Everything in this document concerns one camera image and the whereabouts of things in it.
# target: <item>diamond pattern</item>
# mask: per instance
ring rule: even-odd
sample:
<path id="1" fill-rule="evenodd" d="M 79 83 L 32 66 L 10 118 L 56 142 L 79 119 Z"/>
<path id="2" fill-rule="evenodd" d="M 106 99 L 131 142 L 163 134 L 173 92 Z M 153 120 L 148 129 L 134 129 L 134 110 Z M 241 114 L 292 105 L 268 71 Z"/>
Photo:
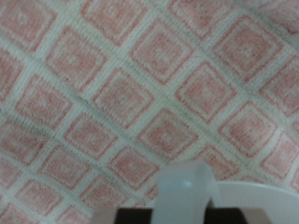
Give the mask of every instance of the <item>diamond pattern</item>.
<path id="1" fill-rule="evenodd" d="M 253 102 L 243 107 L 219 128 L 219 133 L 242 154 L 254 157 L 270 140 L 276 123 Z"/>
<path id="2" fill-rule="evenodd" d="M 39 0 L 3 0 L 0 32 L 24 49 L 35 51 L 56 19 L 56 13 Z"/>
<path id="3" fill-rule="evenodd" d="M 176 92 L 177 98 L 206 123 L 235 97 L 234 88 L 210 63 L 201 63 Z"/>
<path id="4" fill-rule="evenodd" d="M 167 160 L 175 159 L 197 139 L 197 134 L 167 109 L 162 109 L 138 136 L 140 142 Z"/>
<path id="5" fill-rule="evenodd" d="M 80 195 L 80 199 L 94 210 L 100 206 L 120 206 L 127 201 L 127 196 L 104 176 L 99 175 Z"/>
<path id="6" fill-rule="evenodd" d="M 11 93 L 22 69 L 21 62 L 14 59 L 9 52 L 0 49 L 0 103 Z"/>
<path id="7" fill-rule="evenodd" d="M 0 127 L 0 152 L 29 166 L 46 145 L 48 139 L 11 121 Z"/>
<path id="8" fill-rule="evenodd" d="M 102 69 L 107 57 L 71 27 L 54 44 L 47 64 L 75 90 L 84 91 Z"/>
<path id="9" fill-rule="evenodd" d="M 52 187 L 34 179 L 29 180 L 15 197 L 42 216 L 49 215 L 63 199 Z"/>
<path id="10" fill-rule="evenodd" d="M 227 179 L 238 172 L 238 167 L 212 145 L 207 145 L 195 159 L 205 161 L 212 168 L 217 180 Z"/>
<path id="11" fill-rule="evenodd" d="M 9 161 L 0 158 L 0 186 L 9 189 L 21 176 L 22 171 Z"/>
<path id="12" fill-rule="evenodd" d="M 132 60 L 165 85 L 193 54 L 193 47 L 157 19 L 131 51 Z"/>
<path id="13" fill-rule="evenodd" d="M 89 170 L 89 164 L 57 146 L 46 158 L 38 173 L 56 180 L 67 189 L 74 189 Z"/>
<path id="14" fill-rule="evenodd" d="M 65 141 L 94 160 L 109 150 L 118 136 L 97 120 L 82 113 L 64 135 Z"/>
<path id="15" fill-rule="evenodd" d="M 260 90 L 262 96 L 288 117 L 299 111 L 298 63 L 299 57 L 293 57 Z"/>
<path id="16" fill-rule="evenodd" d="M 109 163 L 110 169 L 124 184 L 140 189 L 159 170 L 159 166 L 132 147 L 125 147 Z"/>
<path id="17" fill-rule="evenodd" d="M 250 81 L 282 49 L 275 36 L 249 16 L 240 18 L 214 47 L 214 53 L 242 80 Z"/>
<path id="18" fill-rule="evenodd" d="M 111 119 L 129 128 L 154 98 L 122 69 L 115 69 L 106 85 L 93 97 L 94 104 Z"/>
<path id="19" fill-rule="evenodd" d="M 262 168 L 279 179 L 284 179 L 299 155 L 299 145 L 288 133 L 282 133 L 274 150 L 261 164 Z"/>
<path id="20" fill-rule="evenodd" d="M 16 110 L 28 119 L 55 130 L 73 103 L 38 75 L 32 76 Z"/>

